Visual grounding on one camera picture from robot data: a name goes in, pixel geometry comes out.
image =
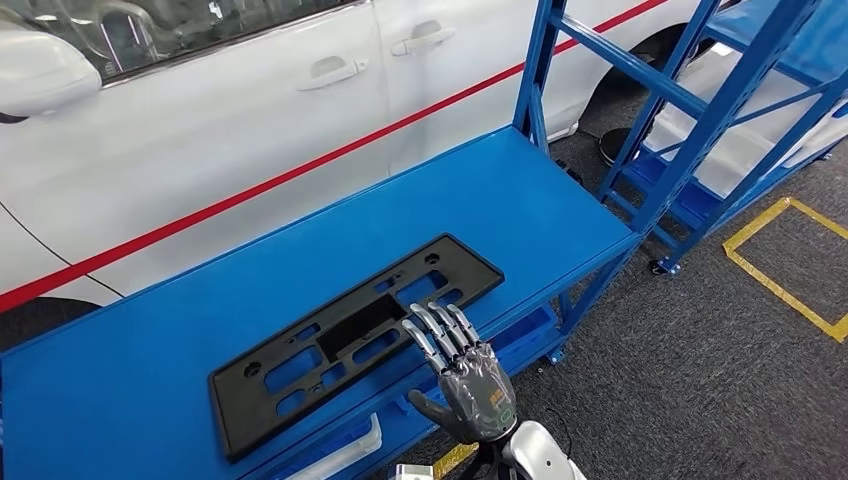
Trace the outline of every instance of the black license plate bracket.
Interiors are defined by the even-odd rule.
[[[218,368],[209,386],[227,459],[237,462],[409,345],[400,327],[409,304],[463,308],[503,280],[443,234]]]

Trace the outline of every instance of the red stripe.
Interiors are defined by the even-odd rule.
[[[668,0],[647,0],[636,7],[627,10],[624,13],[621,13],[609,20],[601,23],[595,30],[598,32],[605,32],[613,27],[616,27],[627,20],[632,19],[642,13],[662,4]],[[568,50],[571,47],[577,45],[577,42],[573,39],[567,40],[560,45],[557,45],[554,49],[555,53],[562,53],[565,50]],[[268,190],[282,185],[292,179],[295,179],[307,172],[310,172],[322,165],[332,162],[333,160],[350,153],[357,148],[365,146],[375,140],[385,137],[386,135],[400,130],[401,128],[421,120],[422,118],[430,115],[431,113],[438,112],[439,110],[453,105],[454,103],[471,96],[484,88],[490,87],[500,81],[506,80],[507,78],[520,73],[524,69],[524,63],[520,63],[519,65],[515,65],[507,70],[504,70],[493,77],[487,78],[482,82],[472,85],[461,92],[455,93],[440,102],[437,102],[429,107],[415,112],[407,117],[402,118],[401,120],[387,125],[375,132],[372,132],[358,140],[353,141],[347,145],[339,147],[329,153],[325,153],[320,157],[304,163],[303,165],[296,167],[292,170],[289,170],[285,173],[282,173],[270,180],[266,180],[259,185],[253,186],[241,193],[237,193],[229,198],[221,200],[218,203],[212,204],[202,210],[198,210],[190,215],[182,217],[178,220],[175,220],[167,225],[163,225],[155,230],[151,230],[140,237],[136,237],[128,242],[122,243],[116,247],[110,248],[102,253],[89,257],[85,260],[82,260],[79,263],[75,263],[68,267],[63,268],[62,270],[53,272],[49,275],[41,277],[37,280],[29,282],[25,285],[22,285],[18,288],[10,290],[2,295],[0,295],[0,312],[4,312],[12,307],[18,306],[28,300],[31,300],[39,295],[43,295],[53,289],[61,287],[67,283],[70,283],[80,277],[88,275],[91,272],[99,270],[100,268],[109,265],[110,263],[116,262],[128,255],[131,255],[143,248],[149,247],[154,243],[170,237],[176,233],[179,233],[189,227],[192,227],[210,217],[213,217],[225,210],[228,210],[236,205],[246,202],[251,198],[260,195]]]

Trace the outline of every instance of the black plastic frame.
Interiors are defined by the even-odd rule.
[[[504,280],[494,265],[453,236],[442,234],[212,372],[208,378],[212,406],[227,460],[235,463],[244,458],[409,345],[412,340],[400,328],[400,320],[411,312],[409,305],[398,301],[397,292],[434,270],[444,277],[445,285],[413,301],[437,301],[458,289],[462,296],[454,303],[462,308]],[[312,326],[318,330],[309,336],[302,333]],[[354,361],[362,347],[384,339],[382,335],[393,337],[385,349],[360,363]],[[266,375],[310,348],[320,353],[320,363],[288,386],[269,392]],[[344,366],[344,375],[324,385],[322,373],[339,364]],[[277,404],[290,395],[303,395],[304,399],[279,415]]]

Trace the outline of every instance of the car window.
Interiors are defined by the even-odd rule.
[[[0,0],[0,19],[55,34],[104,81],[358,0]]]

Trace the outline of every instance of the blue shelf surface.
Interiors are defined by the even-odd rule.
[[[492,345],[497,352],[501,365],[510,375],[515,375],[534,360],[540,358],[565,340],[557,329],[557,316],[550,305],[544,305],[520,319],[511,327],[503,330],[494,339]],[[444,397],[436,388],[435,377],[427,381],[422,391],[434,400],[445,403]],[[408,450],[436,426],[415,411],[405,395],[377,411],[383,427],[383,444],[379,450],[334,475],[333,480],[363,478],[383,465],[389,464],[400,454]],[[268,468],[260,475],[262,480],[285,480],[292,469],[280,470]]]
[[[710,232],[721,227],[725,222],[745,209],[748,205],[771,191],[781,182],[792,176],[798,170],[807,166],[810,162],[833,148],[829,145],[822,150],[810,155],[803,161],[793,165],[791,168],[778,167],[772,170],[757,185],[745,194],[736,207],[729,209],[722,220],[709,228]],[[636,188],[643,193],[650,191],[660,175],[668,165],[665,160],[657,156],[649,156],[653,153],[644,145],[641,147],[639,157],[630,162],[622,173]],[[669,213],[685,227],[695,230],[707,220],[709,215],[715,211],[724,199],[716,195],[709,188],[702,185],[697,178],[692,177],[689,183],[683,187],[677,199],[671,204]]]
[[[258,478],[293,461],[431,381],[421,353],[403,350],[235,465],[207,376],[445,232],[505,274],[466,309],[484,338],[638,241],[498,130],[5,352],[5,478]]]
[[[779,0],[746,0],[707,23],[705,35],[744,52]],[[848,2],[822,0],[776,68],[807,86],[835,79],[848,68]]]

